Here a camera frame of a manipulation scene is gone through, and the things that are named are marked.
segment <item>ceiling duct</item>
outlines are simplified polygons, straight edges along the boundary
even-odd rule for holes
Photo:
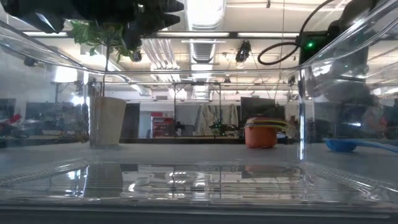
[[[218,31],[225,14],[226,0],[187,1],[186,14],[189,31]],[[190,44],[191,70],[212,70],[209,63],[214,62],[216,43],[193,42]],[[193,74],[193,81],[207,82],[211,73]],[[193,99],[209,99],[208,86],[194,86]]]
[[[170,39],[143,39],[142,49],[144,49],[152,64],[151,70],[180,69],[175,60]],[[180,75],[158,75],[156,80],[181,81]]]

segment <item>black device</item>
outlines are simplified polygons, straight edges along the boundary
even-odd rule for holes
[[[303,23],[303,26],[301,27],[301,30],[300,30],[299,35],[296,38],[295,42],[281,42],[281,43],[274,44],[274,45],[264,49],[257,57],[258,62],[262,65],[275,65],[275,64],[283,62],[284,60],[286,60],[287,58],[292,56],[299,48],[304,48],[304,49],[302,49],[302,52],[303,52],[303,50],[306,50],[306,51],[303,54],[303,58],[300,59],[301,63],[304,63],[309,58],[311,58],[316,53],[318,53],[324,46],[326,46],[331,41],[333,41],[336,37],[338,37],[341,33],[346,31],[347,29],[349,29],[355,23],[356,20],[359,20],[362,17],[364,17],[370,10],[374,9],[379,2],[381,2],[381,0],[352,0],[352,1],[350,1],[346,5],[341,17],[337,21],[333,21],[330,24],[328,30],[323,35],[319,35],[316,40],[309,40],[309,42],[308,42],[308,37],[310,37],[311,35],[309,35],[308,33],[306,34],[304,32],[304,28],[306,27],[306,25],[308,24],[310,19],[315,15],[315,13],[317,13],[323,6],[326,6],[327,4],[329,4],[333,1],[334,0],[327,0],[327,1],[323,2],[307,17],[307,19]],[[291,53],[285,55],[284,57],[280,58],[279,60],[276,60],[275,62],[263,62],[261,60],[261,57],[266,52],[268,52],[276,47],[281,47],[284,45],[293,45],[293,46],[295,46],[295,48],[293,49],[293,51],[291,51]],[[367,55],[367,50],[363,50],[359,54]]]
[[[0,0],[4,10],[45,33],[59,33],[66,19],[93,21],[98,27],[124,24],[123,44],[128,50],[140,45],[141,37],[180,22],[175,15],[184,5],[176,0]]]
[[[235,57],[236,62],[245,62],[246,59],[248,59],[249,57],[250,51],[251,51],[250,42],[248,40],[243,41],[241,47],[236,53]]]

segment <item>plastic container wall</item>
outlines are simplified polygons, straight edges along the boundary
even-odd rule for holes
[[[47,136],[54,142],[68,136],[88,137],[88,88],[85,74],[74,68],[39,62],[0,49],[2,147]]]
[[[325,175],[396,189],[397,15],[398,2],[384,1],[297,72],[312,100],[301,103],[298,156]]]

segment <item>clear plastic container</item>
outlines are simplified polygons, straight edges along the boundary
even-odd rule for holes
[[[7,111],[3,114],[0,140],[5,148],[0,176],[0,186],[5,191],[0,196],[5,202],[21,197],[33,204],[95,202],[162,208],[193,206],[207,210],[251,205],[258,211],[300,210],[305,204],[308,205],[305,209],[323,211],[340,212],[349,208],[395,213],[397,15],[398,1],[383,1],[371,14],[297,67],[107,73],[78,63],[0,22],[0,98],[3,111]],[[372,57],[360,63],[358,58],[365,51]],[[388,55],[391,56],[388,66],[378,66],[377,58]],[[123,138],[122,130],[127,132],[137,122],[132,119],[131,123],[124,123],[121,119],[130,103],[162,102],[146,93],[148,86],[174,93],[173,108],[168,105],[167,109],[159,109],[160,115],[145,114],[147,120],[156,120],[158,132],[169,132],[170,122],[166,121],[176,121],[181,116],[176,105],[187,102],[178,100],[177,93],[187,84],[154,83],[151,75],[212,73],[230,74],[231,79],[238,79],[260,74],[262,79],[275,72],[283,77],[295,76],[297,80],[293,87],[277,84],[283,91],[297,91],[300,96],[297,144],[250,151],[244,144],[210,144],[216,138],[227,139],[221,134],[214,137],[211,130],[210,139],[198,138],[196,144],[180,144],[182,141],[177,142],[167,134],[163,137],[168,144],[142,144],[136,139],[118,144]],[[148,82],[135,82],[136,75],[147,75]],[[106,94],[100,97],[103,80]],[[217,94],[223,91],[222,86],[232,85],[204,84],[219,87],[220,90],[213,90]],[[129,93],[128,100],[121,100],[119,93],[113,91],[115,86],[139,90],[147,99],[138,100],[136,91]],[[226,122],[224,111],[236,112],[233,107],[224,108],[221,97],[217,100],[220,103],[216,106],[200,111],[212,115],[211,120],[203,121],[208,126],[213,122],[216,125],[219,120]],[[10,127],[10,114],[24,119],[13,118]],[[58,128],[44,133],[43,126]],[[151,137],[150,131],[143,135]]]

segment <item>ceiling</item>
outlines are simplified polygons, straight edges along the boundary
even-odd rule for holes
[[[189,1],[196,0],[182,0],[185,4]],[[217,27],[217,32],[270,32],[270,33],[281,33],[291,37],[291,33],[298,33],[304,20],[308,17],[311,11],[321,4],[324,0],[272,0],[270,8],[266,8],[266,0],[226,0],[226,7],[222,18],[222,25]],[[205,3],[211,4],[213,1],[205,1]],[[344,5],[349,0],[336,0],[333,4],[327,5],[324,10],[315,14],[312,20],[306,26],[306,30],[326,30],[328,25],[337,20],[344,8]],[[209,12],[203,12],[204,17],[211,16],[211,6],[207,6]],[[187,11],[175,13],[181,17],[181,22],[172,27],[169,27],[167,32],[185,32],[192,31],[189,28],[189,22],[187,19]],[[28,24],[25,24],[17,19],[7,16],[6,13],[1,9],[0,19],[7,22],[11,26],[21,31],[35,31],[35,29]],[[69,31],[70,26],[66,26],[64,31]],[[104,61],[90,58],[82,51],[81,46],[74,43],[72,38],[69,37],[46,37],[37,40],[48,46],[54,46],[59,52],[73,58],[77,62],[95,69],[103,69]],[[235,70],[238,69],[235,61],[236,51],[240,48],[242,41],[245,39],[218,39],[220,42],[215,44],[214,59],[208,63],[201,65],[200,69],[209,68],[209,70]],[[241,69],[264,69],[264,68],[289,68],[298,65],[299,53],[296,52],[284,62],[273,65],[263,66],[257,62],[257,56],[266,47],[276,44],[282,41],[290,41],[291,38],[269,37],[264,39],[249,39],[252,53],[251,56],[245,61],[244,67]],[[180,70],[195,70],[196,67],[192,66],[191,55],[191,44],[187,43],[188,39],[174,38],[170,39],[170,45],[172,53],[174,55],[177,65]],[[375,56],[381,55],[389,50],[390,53],[379,56],[369,61],[370,72],[368,74],[376,73],[381,68],[396,62],[398,59],[398,53],[394,47],[398,46],[398,41],[389,40],[382,41],[376,45],[373,45],[369,49],[369,57],[374,58]],[[263,60],[273,61],[277,60],[281,56],[288,54],[293,47],[276,48],[268,52]],[[116,65],[118,69],[122,71],[151,71],[153,63],[148,57],[146,52],[142,50],[143,56],[141,62],[131,62],[129,58],[122,58],[122,60]],[[115,62],[115,55],[111,56],[111,61]],[[232,73],[232,74],[209,74],[207,77],[208,82],[223,82],[225,78],[230,77],[233,83],[286,83],[288,79],[288,72],[280,75],[279,72],[267,72],[267,73]],[[188,78],[192,77],[191,74],[179,74],[179,79],[185,82]],[[131,75],[134,82],[164,82],[164,80],[155,79],[150,74],[145,75]],[[378,75],[371,75],[368,82],[378,82],[383,80],[385,77]],[[119,79],[114,78],[113,82],[120,82]],[[154,91],[164,90],[164,88],[156,88],[156,86],[150,86]],[[284,84],[281,84],[279,89],[288,89]],[[231,85],[224,86],[223,89],[231,90],[263,90],[263,86],[244,86],[244,85]]]

